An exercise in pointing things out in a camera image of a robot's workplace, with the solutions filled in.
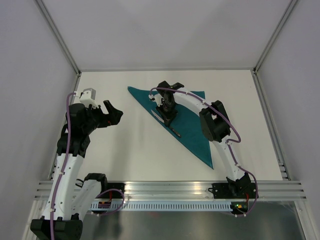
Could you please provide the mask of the teal cloth napkin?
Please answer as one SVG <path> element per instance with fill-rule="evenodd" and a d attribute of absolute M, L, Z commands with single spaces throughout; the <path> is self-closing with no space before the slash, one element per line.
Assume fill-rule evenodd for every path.
<path fill-rule="evenodd" d="M 186 147 L 193 155 L 195 155 L 200 161 L 206 164 L 209 168 L 213 169 L 213 161 L 211 155 L 210 142 L 205 138 L 202 133 L 200 118 L 188 108 L 177 105 L 177 116 L 170 124 L 170 127 L 166 127 L 161 122 L 160 114 L 156 110 L 157 104 L 150 101 L 149 91 L 138 89 L 132 86 L 127 88 L 128 92 L 134 97 L 134 99 L 169 132 L 175 139 L 177 139 L 184 147 Z"/>

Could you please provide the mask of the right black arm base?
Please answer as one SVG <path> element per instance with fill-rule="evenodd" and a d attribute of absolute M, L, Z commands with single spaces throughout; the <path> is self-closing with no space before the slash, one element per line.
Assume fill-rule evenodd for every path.
<path fill-rule="evenodd" d="M 250 183 L 247 186 L 236 186 L 231 183 L 213 183 L 207 190 L 213 194 L 214 199 L 255 199 L 258 192 L 254 183 Z"/>

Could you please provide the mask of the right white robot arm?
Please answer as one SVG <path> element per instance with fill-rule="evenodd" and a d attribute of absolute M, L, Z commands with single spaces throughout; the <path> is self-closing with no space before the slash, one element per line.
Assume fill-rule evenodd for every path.
<path fill-rule="evenodd" d="M 222 191 L 222 198 L 257 199 L 258 183 L 256 177 L 244 169 L 238 161 L 234 143 L 240 143 L 241 137 L 231 139 L 235 127 L 231 124 L 223 103 L 219 100 L 208 102 L 206 99 L 188 91 L 179 82 L 169 85 L 163 81 L 155 87 L 157 95 L 149 94 L 149 99 L 156 102 L 159 119 L 167 128 L 171 127 L 178 111 L 176 105 L 182 105 L 199 117 L 204 137 L 217 149 L 226 170 L 227 187 Z"/>

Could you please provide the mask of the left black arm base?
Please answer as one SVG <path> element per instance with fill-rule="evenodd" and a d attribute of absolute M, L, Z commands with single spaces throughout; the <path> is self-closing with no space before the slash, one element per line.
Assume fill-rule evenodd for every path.
<path fill-rule="evenodd" d="M 117 189 L 124 194 L 125 193 L 125 183 L 123 183 L 123 182 L 108 183 L 107 190 L 110 190 L 110 189 Z M 111 191 L 107 192 L 106 196 L 108 198 L 111 197 L 112 199 L 121 199 L 122 198 L 121 193 L 119 193 L 118 191 L 115 191 L 115 190 L 111 190 Z"/>

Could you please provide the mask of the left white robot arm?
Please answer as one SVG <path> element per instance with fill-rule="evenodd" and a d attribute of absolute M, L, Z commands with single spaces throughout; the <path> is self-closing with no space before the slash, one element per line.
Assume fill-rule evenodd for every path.
<path fill-rule="evenodd" d="M 107 113 L 93 101 L 67 105 L 66 124 L 57 142 L 56 168 L 47 204 L 38 219 L 33 219 L 30 230 L 40 240 L 79 240 L 84 218 L 96 197 L 109 193 L 104 173 L 89 173 L 79 193 L 75 193 L 77 176 L 91 142 L 90 134 L 101 128 L 117 125 L 123 112 L 109 100 L 103 102 Z"/>

